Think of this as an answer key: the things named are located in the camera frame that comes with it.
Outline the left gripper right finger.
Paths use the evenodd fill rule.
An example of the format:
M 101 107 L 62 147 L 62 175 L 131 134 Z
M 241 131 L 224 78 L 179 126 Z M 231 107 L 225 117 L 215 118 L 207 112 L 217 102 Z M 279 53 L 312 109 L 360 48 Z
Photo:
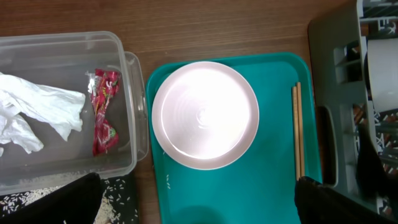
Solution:
M 394 224 L 310 177 L 295 183 L 295 206 L 301 224 Z

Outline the red snack wrapper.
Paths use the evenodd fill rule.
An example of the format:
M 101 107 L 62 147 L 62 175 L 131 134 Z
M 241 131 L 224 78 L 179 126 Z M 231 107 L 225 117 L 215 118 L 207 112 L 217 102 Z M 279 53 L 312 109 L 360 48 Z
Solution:
M 88 93 L 95 116 L 93 155 L 107 153 L 117 145 L 119 135 L 106 119 L 106 110 L 110 101 L 119 92 L 121 74 L 115 71 L 95 69 L 94 73 L 86 72 L 89 77 Z

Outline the white napkin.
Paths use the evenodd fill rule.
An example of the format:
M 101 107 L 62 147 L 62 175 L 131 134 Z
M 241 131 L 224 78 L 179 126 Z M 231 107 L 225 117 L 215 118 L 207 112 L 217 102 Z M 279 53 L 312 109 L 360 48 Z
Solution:
M 44 148 L 22 114 L 49 124 L 64 140 L 80 132 L 85 95 L 1 74 L 1 145 L 14 143 L 31 154 Z

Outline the wooden chopstick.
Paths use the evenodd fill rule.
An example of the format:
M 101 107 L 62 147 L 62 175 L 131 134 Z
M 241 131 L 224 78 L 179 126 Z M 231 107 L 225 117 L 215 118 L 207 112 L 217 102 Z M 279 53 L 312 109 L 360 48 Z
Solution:
M 295 149 L 295 178 L 299 180 L 301 175 L 300 169 L 300 138 L 299 138 L 299 116 L 297 103 L 297 87 L 292 88 L 292 103 L 294 117 L 294 149 Z
M 305 156 L 304 156 L 304 135 L 303 135 L 303 114 L 302 114 L 302 89 L 301 83 L 297 82 L 297 104 L 298 104 L 298 133 L 299 133 L 299 152 L 300 152 L 300 176 L 305 175 Z

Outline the large white plate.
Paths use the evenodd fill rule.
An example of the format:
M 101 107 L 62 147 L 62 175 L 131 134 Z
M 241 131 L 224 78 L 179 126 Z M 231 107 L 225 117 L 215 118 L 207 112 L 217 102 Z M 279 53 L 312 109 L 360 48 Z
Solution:
M 249 149 L 259 128 L 259 104 L 249 82 L 235 69 L 193 62 L 162 82 L 151 118 L 157 142 L 174 161 L 214 170 Z

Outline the grey bowl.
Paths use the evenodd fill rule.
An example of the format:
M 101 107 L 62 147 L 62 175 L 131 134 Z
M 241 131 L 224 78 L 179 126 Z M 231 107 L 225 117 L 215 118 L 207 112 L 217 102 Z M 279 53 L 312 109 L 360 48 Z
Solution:
M 369 40 L 367 56 L 375 111 L 397 109 L 397 39 Z

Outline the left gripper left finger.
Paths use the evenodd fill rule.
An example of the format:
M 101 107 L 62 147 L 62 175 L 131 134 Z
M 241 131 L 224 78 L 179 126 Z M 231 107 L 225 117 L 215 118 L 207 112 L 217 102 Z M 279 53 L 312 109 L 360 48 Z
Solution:
M 2 217 L 1 223 L 93 223 L 102 196 L 100 176 L 90 173 Z

